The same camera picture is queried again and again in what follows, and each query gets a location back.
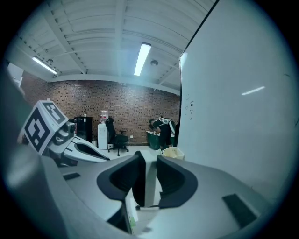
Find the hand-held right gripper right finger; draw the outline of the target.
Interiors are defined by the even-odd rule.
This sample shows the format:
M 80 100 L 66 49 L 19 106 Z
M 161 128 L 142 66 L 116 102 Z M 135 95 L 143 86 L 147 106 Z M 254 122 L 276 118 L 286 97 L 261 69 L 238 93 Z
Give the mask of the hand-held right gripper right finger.
M 230 174 L 170 157 L 157 158 L 162 194 L 142 239 L 250 239 L 271 205 Z

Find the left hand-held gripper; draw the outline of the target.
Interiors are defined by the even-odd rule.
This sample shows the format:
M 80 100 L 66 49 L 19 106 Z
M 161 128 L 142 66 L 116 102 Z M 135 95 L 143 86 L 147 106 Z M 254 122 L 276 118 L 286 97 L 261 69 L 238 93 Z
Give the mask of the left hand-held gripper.
M 53 101 L 39 100 L 23 126 L 29 145 L 59 167 L 77 166 L 78 161 L 105 162 L 110 158 L 92 143 L 75 135 L 75 124 Z

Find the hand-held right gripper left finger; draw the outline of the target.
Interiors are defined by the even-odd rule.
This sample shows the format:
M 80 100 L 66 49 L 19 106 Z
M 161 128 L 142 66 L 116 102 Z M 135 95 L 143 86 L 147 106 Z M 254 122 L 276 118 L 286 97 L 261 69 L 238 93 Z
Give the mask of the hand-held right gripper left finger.
M 84 205 L 105 221 L 120 221 L 125 198 L 139 176 L 139 156 L 59 170 Z

